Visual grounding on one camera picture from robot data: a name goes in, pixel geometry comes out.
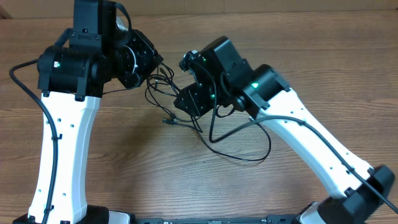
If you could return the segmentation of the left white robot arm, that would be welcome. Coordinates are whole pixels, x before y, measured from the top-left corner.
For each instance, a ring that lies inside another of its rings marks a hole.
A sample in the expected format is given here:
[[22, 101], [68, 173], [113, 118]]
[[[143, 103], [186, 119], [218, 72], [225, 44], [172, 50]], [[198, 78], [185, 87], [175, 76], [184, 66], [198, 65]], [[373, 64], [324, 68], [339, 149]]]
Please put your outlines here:
[[37, 186], [28, 212], [17, 223], [133, 223], [129, 212], [89, 205], [86, 166], [90, 136], [104, 85], [117, 79], [127, 90], [140, 87], [162, 63], [153, 43], [117, 17], [114, 1], [74, 3], [73, 25], [32, 64], [44, 114]]

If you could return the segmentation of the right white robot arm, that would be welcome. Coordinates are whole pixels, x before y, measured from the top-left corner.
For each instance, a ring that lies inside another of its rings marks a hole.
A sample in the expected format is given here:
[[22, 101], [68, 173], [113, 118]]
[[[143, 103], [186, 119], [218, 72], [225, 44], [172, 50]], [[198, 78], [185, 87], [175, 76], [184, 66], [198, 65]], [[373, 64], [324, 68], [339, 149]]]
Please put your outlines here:
[[247, 112], [251, 124], [279, 135], [320, 179], [327, 199], [279, 223], [364, 223], [381, 205], [389, 205], [395, 181], [390, 168], [373, 167], [344, 147], [281, 75], [266, 64], [251, 68], [227, 37], [187, 52], [179, 67], [195, 81], [178, 94], [178, 109], [192, 117], [216, 114], [219, 106]]

